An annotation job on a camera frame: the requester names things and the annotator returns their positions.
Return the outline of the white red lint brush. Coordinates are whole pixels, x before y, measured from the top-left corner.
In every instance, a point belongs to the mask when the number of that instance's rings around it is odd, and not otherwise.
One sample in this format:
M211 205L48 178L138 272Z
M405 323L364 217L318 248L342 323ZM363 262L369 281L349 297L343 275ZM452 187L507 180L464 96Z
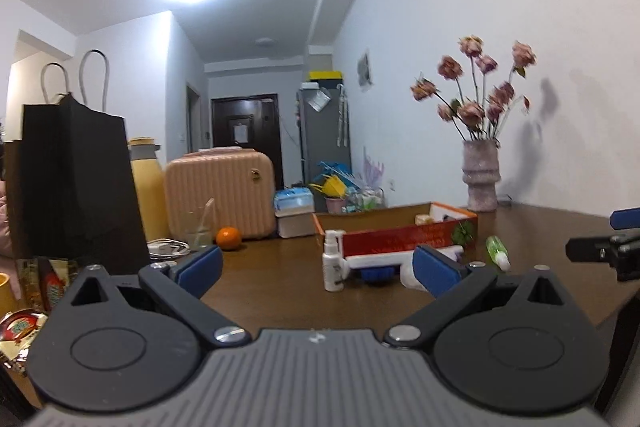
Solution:
M437 251L445 257L457 261L463 254L463 247L460 245L437 248ZM413 251L394 251L393 253L370 254L361 256L349 256L340 261L340 267L344 277L352 270L396 267L410 263Z

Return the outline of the blue round lid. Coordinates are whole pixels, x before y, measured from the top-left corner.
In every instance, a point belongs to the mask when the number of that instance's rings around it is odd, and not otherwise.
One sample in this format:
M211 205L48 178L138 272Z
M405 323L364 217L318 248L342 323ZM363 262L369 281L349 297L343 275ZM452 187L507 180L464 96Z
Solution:
M360 277L368 284L386 284L395 276L394 267L375 267L360 270Z

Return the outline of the white spray bottle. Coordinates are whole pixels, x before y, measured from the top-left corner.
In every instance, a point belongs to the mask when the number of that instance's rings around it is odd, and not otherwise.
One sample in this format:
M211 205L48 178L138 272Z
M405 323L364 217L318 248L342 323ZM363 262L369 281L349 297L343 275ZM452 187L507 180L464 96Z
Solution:
M342 260L341 233L335 230L326 230L323 242L322 271L324 289L330 293L341 291L344 288Z

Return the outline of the green white small bottle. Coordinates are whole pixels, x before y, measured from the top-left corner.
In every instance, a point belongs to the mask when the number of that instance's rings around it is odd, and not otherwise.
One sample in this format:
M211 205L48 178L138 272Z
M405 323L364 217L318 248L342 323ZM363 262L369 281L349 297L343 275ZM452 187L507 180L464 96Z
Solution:
M502 272L508 272L511 269L508 250L498 236L489 236L488 239L486 239L486 249L491 261L494 262Z

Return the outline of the clear drinking glass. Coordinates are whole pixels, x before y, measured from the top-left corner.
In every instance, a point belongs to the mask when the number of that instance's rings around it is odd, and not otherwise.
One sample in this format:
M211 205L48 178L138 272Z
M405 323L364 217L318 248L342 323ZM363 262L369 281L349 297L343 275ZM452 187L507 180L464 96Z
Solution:
M191 251L199 251L213 244L214 207L215 199L210 198L202 207L189 210L183 216L182 237Z

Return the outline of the orange fruit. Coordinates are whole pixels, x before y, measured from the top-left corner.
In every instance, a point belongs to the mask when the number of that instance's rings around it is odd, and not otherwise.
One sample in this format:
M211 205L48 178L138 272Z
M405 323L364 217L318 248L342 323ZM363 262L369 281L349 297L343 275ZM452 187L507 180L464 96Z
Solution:
M223 251L237 251L242 245L242 235L237 228L223 227L216 233L215 242Z

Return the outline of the red cardboard box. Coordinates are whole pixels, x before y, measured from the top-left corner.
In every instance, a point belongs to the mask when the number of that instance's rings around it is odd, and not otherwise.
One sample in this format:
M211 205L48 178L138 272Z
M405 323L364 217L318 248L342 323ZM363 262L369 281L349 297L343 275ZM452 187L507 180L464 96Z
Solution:
M476 243L477 225L476 213L441 202L314 215L314 226L321 236L329 230L344 232L345 257L413 251L423 244L435 248L456 245L469 248Z

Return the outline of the yellow thermos jug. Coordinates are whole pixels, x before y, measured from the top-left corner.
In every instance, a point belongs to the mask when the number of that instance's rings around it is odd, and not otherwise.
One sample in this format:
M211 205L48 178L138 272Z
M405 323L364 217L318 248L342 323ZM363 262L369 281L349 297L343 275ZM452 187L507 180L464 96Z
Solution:
M128 142L128 145L146 241L167 239L169 225L164 172L156 155L160 147L152 138L134 138Z

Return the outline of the pink textured vase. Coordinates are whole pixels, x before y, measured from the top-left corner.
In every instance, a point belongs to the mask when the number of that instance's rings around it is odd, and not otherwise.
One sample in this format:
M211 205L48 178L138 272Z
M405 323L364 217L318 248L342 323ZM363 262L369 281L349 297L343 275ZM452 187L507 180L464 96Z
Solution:
M468 209L493 212L498 208L496 184L501 180L498 146L494 140L465 141L462 180L468 187Z

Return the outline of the pink ribbed suitcase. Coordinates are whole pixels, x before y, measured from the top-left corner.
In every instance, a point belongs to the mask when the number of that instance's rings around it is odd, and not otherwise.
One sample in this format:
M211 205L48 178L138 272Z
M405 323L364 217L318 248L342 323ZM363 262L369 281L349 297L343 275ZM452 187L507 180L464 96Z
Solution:
M189 219L205 219L212 232L233 227L246 239L274 233L274 171L252 148L215 147L171 161L164 176L170 233L182 237Z

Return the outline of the snack packets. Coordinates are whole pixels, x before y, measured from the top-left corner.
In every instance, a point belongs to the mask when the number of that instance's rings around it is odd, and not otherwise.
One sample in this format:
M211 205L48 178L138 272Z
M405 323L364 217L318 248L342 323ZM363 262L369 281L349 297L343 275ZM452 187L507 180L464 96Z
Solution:
M26 372L29 348L78 272L73 260L1 261L1 364Z

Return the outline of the blue tissue pack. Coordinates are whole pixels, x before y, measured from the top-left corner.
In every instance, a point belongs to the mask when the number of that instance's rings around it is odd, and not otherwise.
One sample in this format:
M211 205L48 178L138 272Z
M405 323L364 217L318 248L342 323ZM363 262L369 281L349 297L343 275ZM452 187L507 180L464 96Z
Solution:
M287 212L314 212L314 195L307 187L291 187L277 191L273 197L277 215Z

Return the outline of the black paper shopping bag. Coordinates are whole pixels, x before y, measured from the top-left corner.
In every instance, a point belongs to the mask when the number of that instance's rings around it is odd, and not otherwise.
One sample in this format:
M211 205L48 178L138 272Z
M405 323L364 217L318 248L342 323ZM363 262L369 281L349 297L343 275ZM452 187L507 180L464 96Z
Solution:
M150 261L125 121L70 89L22 108L6 144L6 202L14 257L74 260L132 274Z

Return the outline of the yellow watering can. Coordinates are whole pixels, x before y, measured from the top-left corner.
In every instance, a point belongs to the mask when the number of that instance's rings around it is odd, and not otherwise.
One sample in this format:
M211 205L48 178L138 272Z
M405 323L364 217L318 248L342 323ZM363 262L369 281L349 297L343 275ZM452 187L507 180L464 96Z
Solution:
M325 176L321 182L312 182L309 187L326 198L343 199L347 194L347 185L336 174Z

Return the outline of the dried pink flowers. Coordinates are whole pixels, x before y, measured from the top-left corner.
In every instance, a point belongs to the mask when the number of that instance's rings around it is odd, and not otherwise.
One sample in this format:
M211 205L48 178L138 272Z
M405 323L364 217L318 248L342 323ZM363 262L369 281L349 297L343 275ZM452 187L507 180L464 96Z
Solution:
M499 146L499 138L514 108L528 113L530 100L517 94L514 79L524 79L527 71L537 64L537 55L528 44L516 40L511 48L511 63L506 80L489 86L488 77L497 72L498 62L485 52L485 43L476 35L458 40L460 53L468 59L464 67L451 55L444 55L438 65L439 78L456 85L456 95L446 98L434 81L423 75L416 77L410 86L414 101L434 98L438 101L437 115L452 124L465 142L487 141Z

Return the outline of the dark brown entrance door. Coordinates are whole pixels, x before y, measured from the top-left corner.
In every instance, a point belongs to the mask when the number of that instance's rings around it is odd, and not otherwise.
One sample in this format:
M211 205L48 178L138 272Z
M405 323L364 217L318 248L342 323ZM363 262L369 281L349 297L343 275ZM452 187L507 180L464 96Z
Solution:
M214 147L239 146L265 154L272 162L274 183L284 187L278 96L275 93L213 98Z

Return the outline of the grey refrigerator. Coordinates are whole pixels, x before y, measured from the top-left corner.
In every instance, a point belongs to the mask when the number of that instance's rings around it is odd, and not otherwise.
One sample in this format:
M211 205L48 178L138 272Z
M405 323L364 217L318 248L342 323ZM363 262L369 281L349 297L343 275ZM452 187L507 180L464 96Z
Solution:
M321 184L324 165L352 172L346 92L340 80L322 80L317 89L297 91L297 122L303 182Z

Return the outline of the yellow box on refrigerator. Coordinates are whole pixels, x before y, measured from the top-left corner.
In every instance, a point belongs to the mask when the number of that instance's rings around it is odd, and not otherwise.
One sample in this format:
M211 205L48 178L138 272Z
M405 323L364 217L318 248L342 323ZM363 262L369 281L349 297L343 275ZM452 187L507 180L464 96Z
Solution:
M337 70L311 70L308 72L310 81L341 81L343 74Z

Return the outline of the wall picture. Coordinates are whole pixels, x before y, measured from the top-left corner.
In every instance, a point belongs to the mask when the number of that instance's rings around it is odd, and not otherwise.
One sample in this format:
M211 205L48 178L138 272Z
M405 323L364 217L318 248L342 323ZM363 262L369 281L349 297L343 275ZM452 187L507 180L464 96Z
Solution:
M362 89L368 89L372 86L371 69L369 53L364 52L357 63L358 84Z

